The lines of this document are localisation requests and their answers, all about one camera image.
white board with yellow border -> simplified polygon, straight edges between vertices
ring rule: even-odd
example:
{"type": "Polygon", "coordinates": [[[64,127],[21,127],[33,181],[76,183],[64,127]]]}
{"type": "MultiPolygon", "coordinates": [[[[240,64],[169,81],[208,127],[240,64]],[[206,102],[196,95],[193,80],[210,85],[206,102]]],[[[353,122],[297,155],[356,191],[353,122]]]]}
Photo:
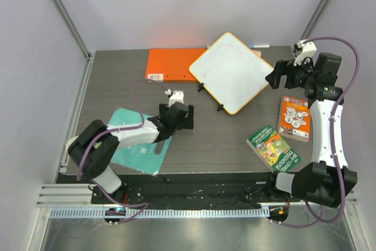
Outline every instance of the white board with yellow border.
{"type": "Polygon", "coordinates": [[[222,35],[189,67],[189,72],[223,105],[236,114],[267,85],[273,70],[230,32],[222,35]]]}

book cover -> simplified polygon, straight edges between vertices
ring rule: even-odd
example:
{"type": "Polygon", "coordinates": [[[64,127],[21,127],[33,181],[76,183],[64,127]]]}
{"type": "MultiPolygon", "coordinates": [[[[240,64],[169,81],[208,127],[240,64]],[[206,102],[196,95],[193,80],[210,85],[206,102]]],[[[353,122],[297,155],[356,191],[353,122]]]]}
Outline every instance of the book cover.
{"type": "Polygon", "coordinates": [[[308,102],[289,96],[282,97],[277,128],[280,135],[308,142],[310,130],[311,114],[308,102]]]}
{"type": "Polygon", "coordinates": [[[250,136],[246,142],[272,172],[288,172],[301,162],[294,149],[270,125],[250,136]]]}

orange folder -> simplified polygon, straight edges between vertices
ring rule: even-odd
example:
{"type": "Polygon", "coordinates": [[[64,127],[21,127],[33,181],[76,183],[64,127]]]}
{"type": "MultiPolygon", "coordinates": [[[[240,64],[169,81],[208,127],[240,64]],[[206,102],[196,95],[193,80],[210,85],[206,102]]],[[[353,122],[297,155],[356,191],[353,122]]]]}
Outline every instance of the orange folder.
{"type": "Polygon", "coordinates": [[[163,82],[197,82],[189,66],[206,48],[152,48],[145,78],[163,82]]]}

white wall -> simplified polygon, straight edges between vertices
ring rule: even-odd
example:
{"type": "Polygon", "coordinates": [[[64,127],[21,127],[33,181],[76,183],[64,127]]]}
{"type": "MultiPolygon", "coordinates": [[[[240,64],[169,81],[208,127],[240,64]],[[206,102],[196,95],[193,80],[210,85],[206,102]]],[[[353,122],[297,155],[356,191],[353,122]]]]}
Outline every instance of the white wall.
{"type": "Polygon", "coordinates": [[[91,51],[206,46],[229,31],[247,44],[295,43],[319,0],[63,0],[91,51]]]}
{"type": "MultiPolygon", "coordinates": [[[[376,248],[376,213],[374,212],[376,184],[376,1],[331,0],[310,36],[339,36],[353,43],[360,54],[360,73],[345,97],[343,112],[343,144],[352,170],[358,172],[355,192],[367,221],[369,240],[376,248]]],[[[354,72],[354,55],[337,43],[324,42],[320,51],[343,57],[338,85],[345,87],[354,72]]]]}
{"type": "Polygon", "coordinates": [[[51,0],[0,0],[0,244],[26,250],[85,59],[51,0]]]}

table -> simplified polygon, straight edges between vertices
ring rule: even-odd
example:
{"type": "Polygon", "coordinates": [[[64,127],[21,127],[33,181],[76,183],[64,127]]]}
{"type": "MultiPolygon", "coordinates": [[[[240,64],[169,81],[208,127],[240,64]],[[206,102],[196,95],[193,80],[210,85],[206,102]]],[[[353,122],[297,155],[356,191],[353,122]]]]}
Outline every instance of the table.
{"type": "MultiPolygon", "coordinates": [[[[257,49],[269,64],[293,57],[289,46],[257,49]]],[[[145,77],[148,49],[97,51],[90,73],[76,134],[91,121],[107,123],[117,108],[135,111],[130,86],[145,77]]],[[[194,129],[180,130],[172,138],[160,173],[199,172],[268,172],[260,158],[246,144],[246,139],[266,125],[274,128],[283,95],[304,99],[302,89],[286,90],[266,87],[236,115],[217,112],[218,103],[206,91],[197,92],[198,83],[166,83],[171,90],[183,90],[184,102],[194,105],[194,129]]],[[[159,103],[167,103],[164,90],[154,83],[140,83],[136,87],[140,106],[145,114],[157,115],[159,103]]],[[[300,170],[310,163],[312,139],[300,142],[287,139],[302,157],[294,168],[300,170]]],[[[111,164],[118,174],[137,173],[135,170],[111,164]]],[[[67,174],[76,174],[77,166],[70,160],[67,174]]]]}

